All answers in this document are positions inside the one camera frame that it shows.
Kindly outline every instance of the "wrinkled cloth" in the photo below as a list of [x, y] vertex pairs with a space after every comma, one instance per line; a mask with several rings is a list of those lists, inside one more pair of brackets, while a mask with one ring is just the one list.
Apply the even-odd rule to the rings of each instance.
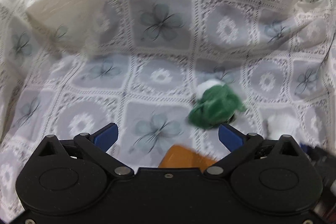
[[241, 132], [266, 137], [268, 118], [286, 114], [303, 143], [335, 151], [334, 3], [0, 0], [0, 218], [23, 210], [15, 180], [47, 134], [115, 122], [108, 153], [135, 170], [175, 143], [224, 157], [216, 129], [187, 119], [209, 79], [243, 101]]

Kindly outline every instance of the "screw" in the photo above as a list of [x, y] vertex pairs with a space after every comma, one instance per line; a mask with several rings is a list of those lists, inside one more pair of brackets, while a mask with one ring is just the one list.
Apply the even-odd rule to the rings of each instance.
[[125, 176], [125, 175], [128, 175], [131, 173], [131, 169], [130, 167], [127, 167], [127, 166], [119, 166], [117, 168], [115, 168], [114, 172], [117, 174], [117, 175], [120, 175], [120, 176]]
[[165, 178], [166, 178], [166, 179], [172, 179], [173, 176], [174, 176], [173, 174], [169, 174], [169, 173], [168, 173], [168, 174], [165, 174]]
[[219, 167], [219, 166], [210, 166], [208, 169], [207, 169], [207, 172], [210, 174], [210, 175], [220, 175], [221, 173], [224, 172], [223, 168], [222, 167]]
[[32, 219], [26, 219], [25, 224], [36, 224]]

